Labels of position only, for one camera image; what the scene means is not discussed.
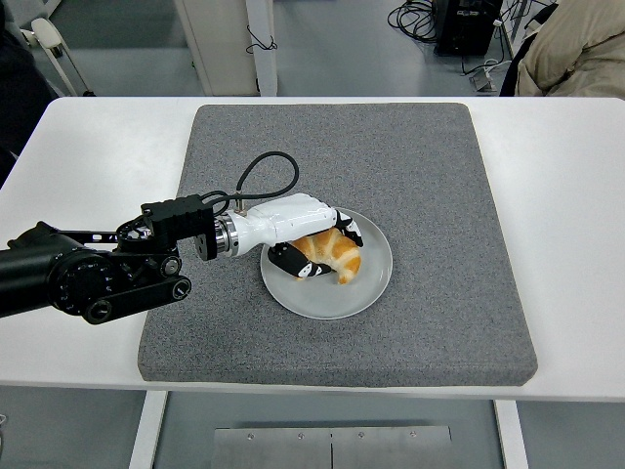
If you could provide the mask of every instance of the gray cushion pad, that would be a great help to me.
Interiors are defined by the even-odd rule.
[[[456,104],[207,106],[192,126],[179,195],[234,192],[247,164],[279,149],[300,164],[293,192],[350,208],[385,233],[384,294],[342,320],[280,306],[260,246],[202,262],[180,242],[189,297],[151,311],[146,380],[354,387],[520,385],[536,370],[478,141]],[[290,181],[279,158],[244,185]]]

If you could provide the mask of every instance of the croissant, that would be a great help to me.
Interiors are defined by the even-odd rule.
[[[360,251],[355,242],[336,228],[300,237],[291,242],[310,261],[326,264],[339,274],[339,283],[349,283],[360,269]]]

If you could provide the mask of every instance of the black speaker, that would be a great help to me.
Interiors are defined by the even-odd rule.
[[[440,56],[484,56],[503,0],[433,0]]]

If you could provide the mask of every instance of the person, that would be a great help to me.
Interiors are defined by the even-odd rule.
[[[7,27],[0,0],[0,187],[48,104],[57,97],[35,60]]]
[[[519,61],[515,95],[625,99],[625,0],[561,0]]]

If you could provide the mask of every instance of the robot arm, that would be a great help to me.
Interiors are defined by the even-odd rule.
[[[292,163],[297,176],[297,165]],[[262,196],[282,194],[293,186]],[[307,275],[330,269],[313,265],[288,241],[337,226],[362,245],[349,217],[303,193],[262,203],[246,213],[223,208],[215,214],[213,206],[259,196],[225,195],[213,203],[206,203],[205,198],[195,194],[144,204],[143,214],[116,233],[61,232],[39,222],[9,241],[10,249],[0,251],[0,318],[52,305],[99,324],[180,301],[191,290],[190,280],[180,275],[177,247],[187,237],[195,237],[197,253],[206,261],[220,254],[240,256],[261,243],[280,252],[284,246],[285,255],[272,258],[273,249],[270,260],[300,277],[308,264]],[[85,245],[102,242],[117,243],[117,247],[106,251]]]

